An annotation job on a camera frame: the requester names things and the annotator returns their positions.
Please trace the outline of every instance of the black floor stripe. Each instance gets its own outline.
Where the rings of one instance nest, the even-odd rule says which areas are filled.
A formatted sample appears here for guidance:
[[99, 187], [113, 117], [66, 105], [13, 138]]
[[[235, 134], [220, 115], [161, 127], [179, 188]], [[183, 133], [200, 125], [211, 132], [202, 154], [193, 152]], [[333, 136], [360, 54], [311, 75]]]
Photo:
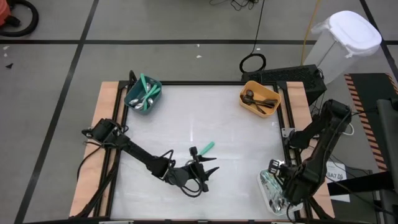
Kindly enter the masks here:
[[[306, 45], [315, 44], [308, 40]], [[304, 40], [257, 40], [265, 45], [302, 45]], [[149, 45], [149, 44], [254, 44], [254, 40], [86, 40], [85, 44]]]
[[398, 40], [385, 40], [387, 45], [398, 45]]
[[[306, 45], [314, 45], [308, 40]], [[79, 44], [80, 40], [0, 40], [0, 44]], [[254, 40], [84, 40], [84, 44], [149, 45], [149, 44], [254, 44]], [[257, 40], [264, 45], [302, 45], [304, 40]]]
[[25, 219], [25, 215], [26, 215], [27, 209], [29, 207], [30, 200], [32, 199], [34, 190], [37, 185], [37, 181], [39, 180], [40, 173], [43, 168], [44, 160], [49, 151], [50, 143], [53, 138], [55, 128], [57, 127], [57, 123], [58, 123], [58, 120], [59, 120], [59, 117], [61, 114], [61, 110], [63, 108], [63, 104], [65, 103], [65, 99], [67, 97], [68, 90], [69, 90], [70, 84], [72, 82], [72, 78], [75, 73], [75, 69], [76, 69], [77, 63], [78, 63], [80, 55], [81, 55], [81, 50], [83, 49], [83, 46], [84, 46], [83, 42], [87, 37], [88, 29], [90, 28], [91, 22], [93, 20], [93, 16], [94, 16], [96, 7], [98, 5], [98, 1], [99, 0], [93, 1], [93, 5], [91, 6], [90, 13], [88, 14], [88, 18], [87, 18], [85, 27], [83, 29], [83, 33], [81, 34], [81, 37], [80, 37], [80, 43], [78, 44], [78, 47], [76, 48], [75, 55], [73, 56], [73, 59], [72, 59], [72, 62], [71, 62], [71, 65], [70, 65], [70, 68], [68, 71], [68, 75], [67, 75], [65, 82], [62, 86], [61, 94], [58, 99], [54, 114], [53, 114], [51, 122], [50, 122], [50, 126], [47, 130], [47, 134], [45, 135], [43, 145], [40, 149], [40, 153], [36, 160], [36, 164], [35, 164], [33, 173], [30, 177], [30, 181], [27, 185], [24, 197], [22, 198], [21, 205], [19, 206], [18, 213], [17, 213], [16, 219], [14, 221], [15, 224], [20, 224]]
[[80, 40], [0, 40], [0, 44], [79, 44]]
[[[377, 27], [376, 21], [374, 20], [374, 18], [372, 16], [372, 13], [371, 13], [371, 11], [370, 11], [370, 9], [368, 7], [368, 4], [366, 4], [366, 1], [365, 0], [359, 0], [359, 1], [361, 2], [362, 8], [365, 11], [366, 16], [368, 17], [369, 22], [374, 26], [374, 28], [376, 28], [380, 32], [379, 28]], [[398, 80], [398, 68], [397, 68], [397, 65], [396, 65], [394, 59], [391, 56], [391, 53], [390, 53], [390, 50], [387, 47], [386, 41], [383, 38], [381, 40], [380, 46], [381, 46], [381, 49], [384, 52], [384, 55], [387, 58], [387, 62], [390, 65], [392, 73], [394, 74], [396, 80]]]

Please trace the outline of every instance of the green handle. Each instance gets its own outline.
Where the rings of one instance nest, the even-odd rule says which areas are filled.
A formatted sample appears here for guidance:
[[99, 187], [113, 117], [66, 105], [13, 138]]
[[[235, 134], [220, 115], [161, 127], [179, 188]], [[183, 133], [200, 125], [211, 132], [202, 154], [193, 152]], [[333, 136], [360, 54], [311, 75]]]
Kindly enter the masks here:
[[210, 142], [202, 151], [199, 152], [199, 155], [204, 155], [206, 154], [206, 152], [208, 152], [213, 146], [214, 146], [214, 142]]
[[142, 74], [140, 74], [140, 76], [141, 76], [142, 85], [144, 86], [144, 90], [145, 90], [146, 93], [148, 93], [148, 90], [147, 90], [147, 81], [145, 80], [145, 75], [142, 73]]
[[153, 96], [153, 95], [155, 95], [156, 93], [158, 93], [158, 92], [160, 92], [160, 88], [157, 88], [153, 93], [151, 93], [151, 94], [147, 94], [148, 95], [148, 98], [150, 97], [150, 96]]

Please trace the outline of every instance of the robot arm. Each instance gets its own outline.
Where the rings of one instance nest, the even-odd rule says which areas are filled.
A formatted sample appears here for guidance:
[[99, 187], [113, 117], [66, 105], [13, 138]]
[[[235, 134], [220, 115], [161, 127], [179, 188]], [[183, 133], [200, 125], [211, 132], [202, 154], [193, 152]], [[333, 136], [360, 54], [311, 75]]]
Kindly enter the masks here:
[[175, 160], [172, 160], [173, 150], [166, 152], [164, 155], [158, 157], [149, 154], [143, 148], [132, 142], [129, 137], [123, 134], [122, 127], [111, 119], [101, 119], [97, 125], [92, 129], [85, 129], [82, 133], [89, 139], [93, 139], [104, 147], [113, 147], [125, 151], [132, 157], [135, 157], [140, 162], [144, 163], [152, 175], [163, 180], [171, 185], [180, 187], [181, 190], [190, 197], [197, 197], [200, 195], [187, 194], [183, 187], [188, 180], [194, 179], [198, 182], [200, 192], [207, 192], [208, 186], [206, 181], [209, 176], [218, 169], [215, 167], [208, 171], [204, 171], [203, 165], [200, 162], [210, 161], [215, 158], [204, 158], [198, 156], [196, 147], [190, 148], [190, 154], [193, 162], [179, 168], [175, 168]]
[[326, 162], [347, 125], [351, 122], [351, 109], [335, 100], [328, 100], [322, 106], [319, 117], [303, 131], [292, 131], [285, 140], [291, 149], [303, 150], [309, 147], [314, 135], [319, 134], [318, 144], [312, 155], [299, 166], [279, 165], [270, 162], [269, 172], [274, 174], [282, 187], [282, 195], [292, 205], [310, 199], [325, 181]]

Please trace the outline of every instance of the orange object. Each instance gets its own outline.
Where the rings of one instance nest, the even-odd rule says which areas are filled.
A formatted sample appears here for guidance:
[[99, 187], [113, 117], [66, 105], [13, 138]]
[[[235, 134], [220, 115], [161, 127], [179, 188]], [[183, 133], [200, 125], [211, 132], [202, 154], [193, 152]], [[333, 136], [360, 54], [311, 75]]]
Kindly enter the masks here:
[[[12, 16], [11, 10], [16, 4], [26, 6], [32, 12], [32, 20], [25, 29], [17, 31], [4, 31], [3, 26], [19, 27], [21, 22], [18, 18]], [[26, 0], [0, 0], [0, 35], [5, 37], [22, 37], [33, 32], [39, 23], [39, 12], [36, 7]]]
[[243, 87], [243, 90], [241, 91], [240, 95], [245, 95], [246, 90], [251, 90], [254, 93], [254, 99], [255, 100], [277, 100], [278, 102], [275, 104], [273, 108], [268, 108], [265, 106], [259, 106], [266, 114], [262, 114], [257, 110], [257, 107], [255, 104], [252, 105], [247, 105], [242, 102], [242, 99], [239, 97], [239, 104], [243, 106], [244, 108], [248, 109], [249, 111], [252, 111], [253, 113], [257, 114], [258, 116], [262, 118], [267, 118], [271, 116], [272, 114], [275, 113], [276, 109], [278, 108], [280, 104], [280, 95], [272, 90], [267, 89], [265, 86], [261, 85], [258, 82], [255, 81], [248, 81], [245, 86]]
[[6, 23], [7, 17], [11, 16], [11, 10], [6, 0], [0, 0], [0, 26]]

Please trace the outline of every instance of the wooden board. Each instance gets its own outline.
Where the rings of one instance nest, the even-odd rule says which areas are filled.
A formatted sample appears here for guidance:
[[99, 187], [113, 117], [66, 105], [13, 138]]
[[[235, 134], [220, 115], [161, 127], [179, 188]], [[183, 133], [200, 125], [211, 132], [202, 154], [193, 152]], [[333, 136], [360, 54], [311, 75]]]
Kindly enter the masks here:
[[[287, 83], [288, 93], [290, 104], [292, 108], [293, 118], [295, 127], [298, 130], [304, 129], [308, 124], [311, 123], [312, 119], [310, 116], [310, 110], [307, 103], [307, 97], [305, 95], [305, 90], [303, 84], [301, 82], [288, 82]], [[114, 102], [116, 99], [116, 93], [118, 89], [118, 82], [103, 82], [101, 85], [101, 90], [99, 92], [98, 101], [94, 113], [94, 118], [92, 125], [95, 125], [101, 118], [111, 118], [114, 108]], [[283, 95], [281, 107], [282, 114], [284, 116], [285, 124], [287, 122], [287, 113], [286, 107], [284, 103]], [[122, 103], [119, 109], [118, 114], [118, 122], [121, 119]], [[90, 152], [95, 150], [95, 146], [88, 145], [85, 149], [85, 156], [87, 156]], [[312, 148], [308, 148], [303, 151], [302, 159], [308, 158], [312, 153]], [[88, 203], [96, 189], [98, 188], [98, 184], [100, 181], [101, 168], [104, 159], [104, 151], [99, 151], [95, 155], [87, 160], [85, 165], [81, 168], [80, 178], [76, 185], [75, 196], [73, 198], [72, 207], [70, 210], [70, 215], [76, 215], [79, 213], [83, 207]], [[106, 208], [106, 202], [108, 201], [108, 190], [104, 193], [103, 196], [103, 204], [101, 206], [100, 215], [104, 215], [104, 210]], [[329, 191], [327, 184], [324, 183], [318, 190], [318, 192], [314, 195], [315, 200], [319, 203], [319, 205], [329, 214], [334, 217], [333, 207], [331, 206], [331, 200], [329, 196]]]
[[[103, 82], [99, 91], [97, 105], [91, 125], [94, 126], [101, 118], [112, 118], [116, 93], [119, 82]], [[97, 146], [88, 144], [85, 149], [86, 157], [93, 152]], [[73, 198], [70, 216], [81, 212], [90, 201], [100, 183], [101, 169], [104, 161], [105, 150], [99, 150], [88, 159], [80, 170], [75, 196]]]

